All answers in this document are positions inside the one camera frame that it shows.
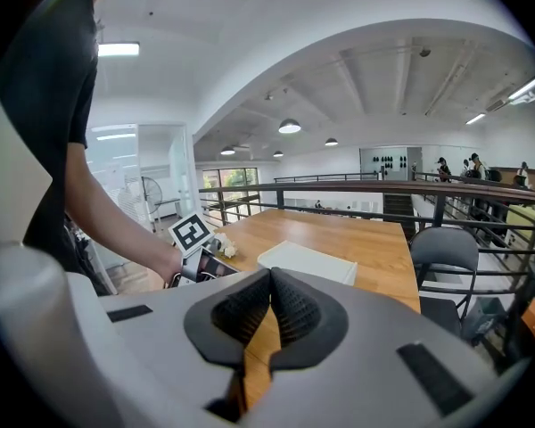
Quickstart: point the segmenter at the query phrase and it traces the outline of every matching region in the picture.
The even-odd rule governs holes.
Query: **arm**
[[[79,227],[101,245],[150,268],[166,282],[180,272],[182,256],[119,209],[89,171],[85,147],[68,144],[65,208]]]

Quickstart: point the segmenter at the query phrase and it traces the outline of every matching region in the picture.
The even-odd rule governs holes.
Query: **standing fan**
[[[149,214],[154,214],[162,202],[161,186],[151,177],[142,176],[144,199],[149,207]]]

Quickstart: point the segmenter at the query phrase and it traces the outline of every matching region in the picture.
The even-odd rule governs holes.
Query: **fluorescent light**
[[[135,124],[122,124],[122,125],[106,125],[104,127],[89,128],[92,132],[107,132],[110,130],[129,130],[135,128]]]
[[[478,114],[478,115],[475,116],[473,119],[469,119],[465,124],[466,124],[466,125],[473,124],[474,122],[477,122],[478,120],[480,120],[483,116],[485,116],[484,113],[482,113],[482,114]]]
[[[535,78],[533,78],[531,81],[529,81],[525,86],[520,88],[517,92],[513,92],[511,95],[509,95],[507,98],[509,100],[514,100],[518,96],[523,95],[525,92],[529,92],[535,87]]]
[[[297,133],[301,130],[300,123],[295,119],[286,119],[279,126],[279,133]]]
[[[222,155],[232,155],[235,154],[235,150],[232,146],[226,146],[224,149],[222,149],[221,152]]]
[[[101,43],[97,55],[109,57],[113,55],[139,55],[141,46],[138,43]]]
[[[121,133],[120,135],[107,135],[107,136],[98,136],[97,141],[105,141],[108,139],[120,139],[120,138],[134,138],[134,133]]]

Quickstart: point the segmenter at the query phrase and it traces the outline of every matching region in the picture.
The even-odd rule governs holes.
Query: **window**
[[[202,172],[204,177],[204,188],[215,187],[244,187],[246,185],[256,185],[258,183],[258,169],[256,168],[238,168],[238,169],[207,169]],[[202,206],[206,209],[207,219],[214,226],[222,226],[222,213],[219,211],[217,193],[203,193],[201,198],[210,200],[202,201]],[[250,200],[250,197],[258,195],[258,198]],[[259,203],[259,192],[241,191],[226,192],[223,194],[224,202],[233,200],[235,202]],[[225,221],[228,223],[236,222],[241,218],[246,218],[253,214],[261,212],[260,206],[253,204],[234,204],[226,206]]]

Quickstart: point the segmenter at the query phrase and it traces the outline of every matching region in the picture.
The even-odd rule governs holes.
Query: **black railing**
[[[337,175],[312,175],[312,176],[290,176],[274,177],[274,182],[320,182],[320,181],[378,181],[378,173],[341,173]]]
[[[424,177],[438,177],[432,173],[416,173]],[[336,215],[348,218],[378,218],[389,222],[414,222],[418,228],[422,229],[427,224],[430,226],[460,226],[470,232],[476,239],[480,253],[492,254],[502,270],[489,271],[480,270],[478,276],[507,276],[511,284],[504,290],[472,290],[437,288],[421,286],[424,292],[444,292],[452,294],[471,295],[498,295],[516,293],[520,286],[520,281],[528,274],[528,266],[531,256],[535,254],[535,220],[528,214],[512,208],[513,204],[535,205],[535,192],[514,186],[480,181],[479,179],[456,177],[460,182],[430,182],[423,180],[416,181],[295,181],[291,183],[280,181],[274,184],[246,185],[241,187],[224,187],[202,189],[201,193],[214,193],[217,198],[205,199],[208,202],[203,208],[210,212],[217,213],[216,217],[206,214],[207,217],[217,220],[218,224],[226,225],[229,220],[227,214],[232,214],[240,218],[250,216],[250,206],[256,208],[272,208],[279,210],[297,210],[307,213]],[[257,194],[240,198],[223,200],[223,195],[234,192],[258,192]],[[263,202],[262,193],[275,192],[276,202]],[[285,193],[287,192],[373,192],[373,193],[405,193],[418,194],[427,201],[432,202],[433,214],[431,217],[409,216],[403,214],[383,214],[378,212],[366,212],[359,210],[331,210],[319,209],[315,207],[291,206],[285,204]],[[248,208],[248,214],[241,211],[230,211],[244,206]],[[495,214],[495,211],[511,212],[519,215],[528,223],[508,224],[502,216]],[[521,231],[529,232],[526,236]],[[523,248],[517,249],[508,242],[510,238],[506,235],[513,235],[525,244]],[[508,259],[514,259],[516,267]],[[469,275],[466,271],[446,268],[431,268],[431,271],[442,274]]]

